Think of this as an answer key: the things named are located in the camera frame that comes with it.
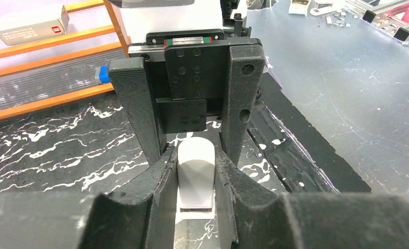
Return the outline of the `small white stapler remover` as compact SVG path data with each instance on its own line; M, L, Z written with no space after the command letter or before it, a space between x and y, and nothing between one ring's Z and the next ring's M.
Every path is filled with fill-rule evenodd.
M215 147L203 137L178 146L176 222L215 218Z

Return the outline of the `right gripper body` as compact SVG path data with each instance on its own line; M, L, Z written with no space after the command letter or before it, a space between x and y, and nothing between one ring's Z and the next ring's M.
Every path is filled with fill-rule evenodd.
M260 44L248 36L224 37L219 30L152 33L131 45L150 74L166 134L202 131L208 116L222 116L229 48Z

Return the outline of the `blue item on rack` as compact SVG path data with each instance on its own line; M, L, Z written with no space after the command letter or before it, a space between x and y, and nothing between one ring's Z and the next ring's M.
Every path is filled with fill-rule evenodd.
M100 66L95 69L94 80L98 85L110 83L107 65Z

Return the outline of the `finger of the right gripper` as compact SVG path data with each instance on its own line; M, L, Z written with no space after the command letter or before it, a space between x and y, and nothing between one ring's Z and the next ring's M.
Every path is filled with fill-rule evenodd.
M244 133L256 100L266 63L260 44L229 48L227 81L223 95L221 138L225 154L237 165Z
M144 59L112 59L107 73L149 165L155 164L167 148L166 133Z

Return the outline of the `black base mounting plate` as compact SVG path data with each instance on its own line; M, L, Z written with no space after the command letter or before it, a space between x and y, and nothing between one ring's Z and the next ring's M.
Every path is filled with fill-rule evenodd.
M269 73L262 76L247 132L289 192L372 191Z

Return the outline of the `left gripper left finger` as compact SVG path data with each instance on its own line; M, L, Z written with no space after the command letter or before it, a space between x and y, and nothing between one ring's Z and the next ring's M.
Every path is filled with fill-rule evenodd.
M0 248L172 248L177 150L104 194L0 193Z

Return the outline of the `orange wooden rack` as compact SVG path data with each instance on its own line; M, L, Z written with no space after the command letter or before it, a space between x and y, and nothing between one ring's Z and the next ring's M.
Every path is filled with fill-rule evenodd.
M117 7L114 7L108 1L84 1L80 3L67 5L66 9L69 12L75 12L79 10L92 9L97 6L104 6L106 8L109 18L112 22L111 25L101 26L84 31L78 31L76 33L65 34L59 37L47 38L45 40L33 41L24 45L16 45L13 47L0 49L0 59L7 58L10 56L17 56L28 52L40 51L42 49L52 48L59 45L70 44L84 39L110 34L112 32L115 32L117 34L118 42L97 46L94 48L83 49L80 51L70 52L55 57L36 60L33 62L26 62L20 65L10 66L7 69L0 69L0 77L28 70L33 70L39 67L49 66L61 62L66 62L73 59L92 56L101 52L106 52L118 48L122 48L124 52L127 52L128 51L127 46L131 40L126 34L121 13ZM13 116L18 116L21 114L34 112L48 107L57 106L71 101L88 98L98 94L111 92L113 91L113 89L114 88L110 83L105 83L99 86L94 86L78 90L75 92L66 93L64 95L54 96L48 99L39 100L36 102L0 110L0 120L10 118Z

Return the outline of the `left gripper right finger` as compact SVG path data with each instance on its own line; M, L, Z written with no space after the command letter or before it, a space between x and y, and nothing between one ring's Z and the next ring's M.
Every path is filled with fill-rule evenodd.
M409 202L373 193L277 195L216 153L221 248L409 248Z

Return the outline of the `white box on rack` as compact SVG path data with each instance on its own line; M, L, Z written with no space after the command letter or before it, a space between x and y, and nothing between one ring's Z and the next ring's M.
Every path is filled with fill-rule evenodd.
M13 46L57 37L66 33L68 24L69 15L62 4L12 12L0 18L0 40Z

